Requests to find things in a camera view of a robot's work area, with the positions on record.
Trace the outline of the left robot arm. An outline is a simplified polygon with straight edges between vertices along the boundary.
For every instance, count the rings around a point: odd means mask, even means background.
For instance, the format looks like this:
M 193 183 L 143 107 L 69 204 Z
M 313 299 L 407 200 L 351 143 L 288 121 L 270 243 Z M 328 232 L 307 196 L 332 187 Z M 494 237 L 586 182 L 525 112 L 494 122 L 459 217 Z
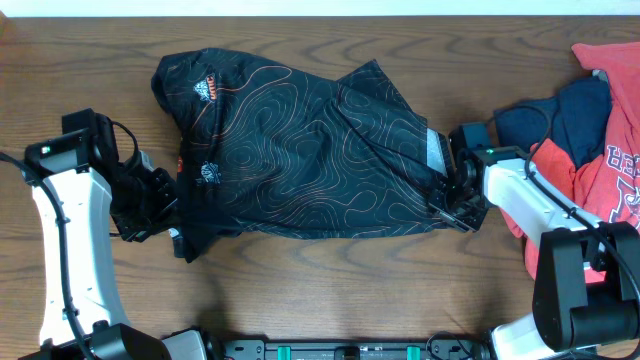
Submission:
M 25 150 L 46 272 L 40 348 L 33 358 L 206 360 L 197 330 L 160 340 L 130 326 L 112 257 L 111 187 L 90 161 L 95 141 L 88 130 L 78 130 Z

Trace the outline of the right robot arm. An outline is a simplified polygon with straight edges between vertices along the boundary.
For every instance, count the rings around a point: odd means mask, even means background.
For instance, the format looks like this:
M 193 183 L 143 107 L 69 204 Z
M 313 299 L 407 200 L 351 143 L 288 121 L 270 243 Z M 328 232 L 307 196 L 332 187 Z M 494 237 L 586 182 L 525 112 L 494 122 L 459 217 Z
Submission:
M 489 206 L 506 212 L 539 249 L 529 315 L 486 340 L 431 337 L 432 359 L 596 359 L 597 346 L 639 338 L 639 235 L 570 201 L 517 147 L 453 148 L 441 214 L 474 230 Z

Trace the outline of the black orange-patterned cycling jersey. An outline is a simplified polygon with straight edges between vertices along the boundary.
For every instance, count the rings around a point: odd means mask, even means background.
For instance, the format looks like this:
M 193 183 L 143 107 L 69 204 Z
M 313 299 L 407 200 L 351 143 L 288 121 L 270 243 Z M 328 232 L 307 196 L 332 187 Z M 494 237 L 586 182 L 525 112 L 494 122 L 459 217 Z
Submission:
M 163 57 L 151 80 L 181 135 L 174 251 L 223 237 L 378 238 L 445 227 L 429 196 L 447 177 L 439 135 L 377 62 L 337 80 L 253 54 Z

